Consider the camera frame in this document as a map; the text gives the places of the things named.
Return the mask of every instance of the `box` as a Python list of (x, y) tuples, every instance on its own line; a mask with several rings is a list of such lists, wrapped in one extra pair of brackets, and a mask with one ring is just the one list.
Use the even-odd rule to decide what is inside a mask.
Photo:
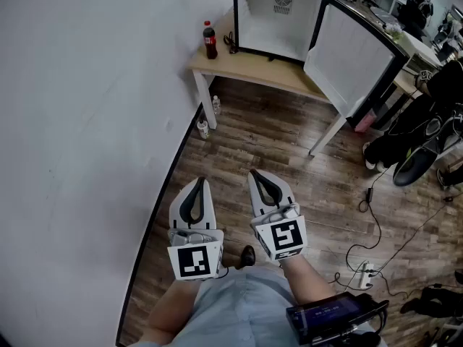
[(234, 0), (241, 51), (297, 61), (355, 127), (381, 104), (408, 60), (380, 29), (337, 0)]
[(191, 230), (191, 232), (212, 236), (215, 241), (168, 247), (175, 278), (177, 280), (215, 278), (221, 268), (224, 232), (222, 230)]
[(304, 216), (275, 223), (252, 224), (252, 228), (272, 261), (300, 254), (307, 246)]

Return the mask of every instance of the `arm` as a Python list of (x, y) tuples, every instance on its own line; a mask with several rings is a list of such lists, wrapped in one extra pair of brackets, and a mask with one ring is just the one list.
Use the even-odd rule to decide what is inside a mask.
[(191, 317), (200, 285), (199, 280), (174, 281), (151, 311), (140, 341), (172, 342)]
[(298, 304), (308, 304), (336, 295), (302, 255), (280, 260), (280, 263)]

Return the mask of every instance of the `black cable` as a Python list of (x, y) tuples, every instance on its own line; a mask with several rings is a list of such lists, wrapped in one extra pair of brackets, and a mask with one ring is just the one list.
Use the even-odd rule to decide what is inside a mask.
[(230, 31), (229, 35), (224, 35), (225, 45), (230, 47), (229, 53), (236, 54), (238, 52), (237, 45), (233, 41), (233, 32)]
[[(387, 170), (389, 170), (389, 169), (390, 169), (390, 167), (387, 168), (385, 171), (383, 171), (383, 173), (382, 173), (380, 176), (378, 176), (378, 177), (376, 178), (376, 180), (371, 184), (371, 189), (373, 188), (373, 186), (375, 185), (375, 183), (377, 182), (377, 180), (379, 180), (379, 178), (382, 177), (382, 176), (387, 172)], [(366, 209), (366, 210), (362, 210), (361, 207), (360, 207), (360, 206), (362, 205), (363, 202), (366, 202), (366, 203), (367, 203), (367, 209)], [(372, 247), (367, 247), (367, 246), (364, 246), (363, 244), (353, 244), (353, 245), (351, 245), (351, 247), (348, 249), (348, 251), (347, 251), (347, 253), (346, 253), (346, 264), (347, 264), (347, 267), (348, 267), (351, 271), (354, 271), (355, 273), (363, 273), (363, 270), (356, 271), (356, 270), (354, 270), (354, 269), (352, 268), (352, 266), (349, 264), (349, 253), (350, 253), (350, 251), (352, 250), (352, 248), (354, 248), (354, 247), (362, 247), (362, 248), (365, 248), (365, 249), (373, 249), (373, 248), (376, 248), (376, 247), (378, 246), (379, 242), (381, 241), (381, 237), (383, 236), (383, 232), (382, 232), (382, 230), (381, 230), (381, 225), (379, 224), (378, 220), (376, 219), (375, 214), (373, 213), (373, 210), (371, 209), (370, 203), (368, 203), (366, 200), (363, 200), (363, 201), (360, 202), (360, 204), (359, 204), (359, 211), (360, 211), (360, 212), (365, 213), (365, 212), (368, 211), (368, 208), (370, 209), (371, 215), (373, 216), (373, 218), (374, 218), (375, 221), (376, 221), (376, 224), (378, 225), (378, 228), (379, 228), (379, 237), (378, 237), (378, 241), (376, 242), (376, 244), (375, 244), (374, 246), (372, 246)]]
[(381, 267), (379, 268), (379, 270), (374, 270), (374, 272), (376, 273), (376, 275), (378, 275), (378, 274), (381, 272), (381, 270), (384, 269), (384, 268), (388, 265), (388, 263), (390, 263), (390, 261), (392, 261), (392, 260), (395, 258), (395, 256), (397, 256), (398, 253), (399, 253), (401, 250), (403, 250), (403, 248), (404, 248), (408, 243), (410, 243), (410, 242), (412, 241), (412, 239), (415, 237), (415, 235), (417, 234), (417, 232), (418, 232), (424, 225), (426, 225), (426, 223), (428, 223), (429, 221), (431, 221), (439, 212), (441, 212), (442, 209), (443, 209), (445, 206), (447, 206), (446, 203), (444, 203), (444, 204), (442, 205), (442, 207), (439, 208), (439, 209), (436, 211), (436, 213), (434, 213), (434, 215), (430, 216), (419, 228), (417, 228), (417, 229), (415, 230), (415, 232), (413, 233), (413, 235), (412, 235), (405, 243), (402, 244), (402, 246), (396, 251), (396, 253), (394, 253), (394, 255), (393, 255), (389, 260), (387, 260), (387, 262), (386, 262), (383, 266), (381, 266)]
[(218, 278), (216, 279), (222, 279), (222, 278), (225, 278), (228, 274), (229, 274), (229, 271), (230, 271), (230, 267), (227, 267), (226, 268), (226, 274), (225, 275), (222, 275), (222, 276), (219, 276)]
[(383, 273), (380, 271), (379, 274), (381, 275), (381, 277), (384, 279), (384, 281), (386, 282), (386, 287), (387, 287), (387, 290), (388, 290), (388, 293), (389, 293), (389, 296), (391, 297), (395, 297), (395, 296), (398, 296), (399, 294), (405, 294), (407, 297), (405, 299), (408, 299), (412, 293), (414, 291), (421, 291), (421, 289), (413, 289), (413, 291), (411, 291), (410, 293), (407, 293), (406, 291), (400, 291), (400, 292), (397, 292), (397, 293), (391, 293), (391, 289), (389, 288), (389, 283), (388, 283), (388, 280), (386, 278), (384, 278), (384, 275)]

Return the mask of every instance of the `white backdrop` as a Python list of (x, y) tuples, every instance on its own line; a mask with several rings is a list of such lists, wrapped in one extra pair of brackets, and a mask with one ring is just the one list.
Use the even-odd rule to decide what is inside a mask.
[(114, 345), (197, 108), (184, 66), (203, 21), (231, 5), (0, 0), (0, 333), (12, 346)]

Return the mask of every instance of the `plastic bottle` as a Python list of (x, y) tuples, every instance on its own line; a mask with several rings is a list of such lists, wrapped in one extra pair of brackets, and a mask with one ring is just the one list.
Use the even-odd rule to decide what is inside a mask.
[(197, 130), (200, 132), (200, 136), (203, 139), (207, 139), (209, 136), (209, 125), (206, 120), (201, 121), (199, 120), (198, 123), (196, 124)]
[(220, 107), (220, 99), (217, 95), (213, 97), (212, 108), (214, 108), (215, 115), (219, 115), (222, 112), (222, 108)]
[(203, 31), (203, 36), (208, 59), (215, 59), (217, 58), (216, 32), (211, 27), (211, 22), (208, 20), (204, 22), (204, 25), (205, 29)]

